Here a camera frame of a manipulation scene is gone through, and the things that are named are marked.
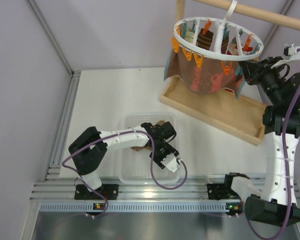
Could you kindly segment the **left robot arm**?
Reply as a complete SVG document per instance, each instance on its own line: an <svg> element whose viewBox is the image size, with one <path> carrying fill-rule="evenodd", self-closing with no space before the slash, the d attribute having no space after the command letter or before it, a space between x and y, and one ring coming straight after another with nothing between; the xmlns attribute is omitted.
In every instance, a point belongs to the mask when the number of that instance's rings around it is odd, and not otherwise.
<svg viewBox="0 0 300 240"><path fill-rule="evenodd" d="M118 131L99 131L95 126L88 127L69 147L74 171L82 180L83 189L89 197L102 199L104 187L97 169L106 153L127 148L148 148L150 172L153 163L161 169L175 173L183 163L179 151L170 142L177 132L169 121L159 124L144 122L136 127Z"/></svg>

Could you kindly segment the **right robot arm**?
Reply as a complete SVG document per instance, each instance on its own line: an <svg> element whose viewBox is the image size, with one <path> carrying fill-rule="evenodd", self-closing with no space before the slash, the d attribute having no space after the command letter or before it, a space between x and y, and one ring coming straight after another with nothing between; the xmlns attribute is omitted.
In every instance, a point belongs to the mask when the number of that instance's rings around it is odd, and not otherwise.
<svg viewBox="0 0 300 240"><path fill-rule="evenodd" d="M223 192L244 203L249 221L273 226L300 222L300 208L294 190L294 165L300 138L300 72L289 79L280 72L289 65L282 57L262 61L240 61L248 85L260 85L271 105L262 116L266 142L266 177L262 190L244 174L231 172L225 177Z"/></svg>

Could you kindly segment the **tan sock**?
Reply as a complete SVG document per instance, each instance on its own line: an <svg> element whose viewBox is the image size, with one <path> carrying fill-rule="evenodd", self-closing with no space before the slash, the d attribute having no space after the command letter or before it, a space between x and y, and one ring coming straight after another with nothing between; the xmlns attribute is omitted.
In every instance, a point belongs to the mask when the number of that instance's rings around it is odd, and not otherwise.
<svg viewBox="0 0 300 240"><path fill-rule="evenodd" d="M160 120L160 121L158 121L155 125L156 125L156 126L162 126L162 125L165 124L165 123L166 123L166 121ZM134 150L134 151L137 151L137 152L139 152L139 151L142 150L142 149L146 149L146 150L151 151L151 150L152 150L152 147L151 147L151 146L142 146L142 147L140 147L140 146L133 146L133 147L131 147L131 149Z"/></svg>

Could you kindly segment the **white round clip hanger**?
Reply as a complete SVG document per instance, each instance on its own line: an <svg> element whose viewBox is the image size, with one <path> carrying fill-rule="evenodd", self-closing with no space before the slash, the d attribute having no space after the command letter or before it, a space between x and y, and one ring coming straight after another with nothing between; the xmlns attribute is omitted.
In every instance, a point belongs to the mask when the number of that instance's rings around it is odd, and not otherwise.
<svg viewBox="0 0 300 240"><path fill-rule="evenodd" d="M192 58L200 61L203 58L235 62L256 60L264 50L264 44L250 30L230 22L230 18L238 6L239 4L236 0L231 1L222 19L213 17L188 17L177 21L173 27L173 37L171 39L173 51L175 53L182 51L188 61ZM209 50L197 46L197 38L201 28L204 28L204 34L208 30L214 31ZM185 40L188 30L196 34L195 45ZM222 54L222 40L223 36L227 34L229 34L229 43L226 54Z"/></svg>

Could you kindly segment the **orange clip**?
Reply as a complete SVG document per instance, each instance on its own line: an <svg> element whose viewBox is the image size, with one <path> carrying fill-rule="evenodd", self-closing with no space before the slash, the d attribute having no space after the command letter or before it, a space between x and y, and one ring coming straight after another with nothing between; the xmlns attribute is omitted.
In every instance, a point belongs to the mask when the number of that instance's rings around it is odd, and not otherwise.
<svg viewBox="0 0 300 240"><path fill-rule="evenodd" d="M221 62L223 72L226 76L230 75L230 73L232 72L232 65L233 65L232 61L222 61Z"/></svg>

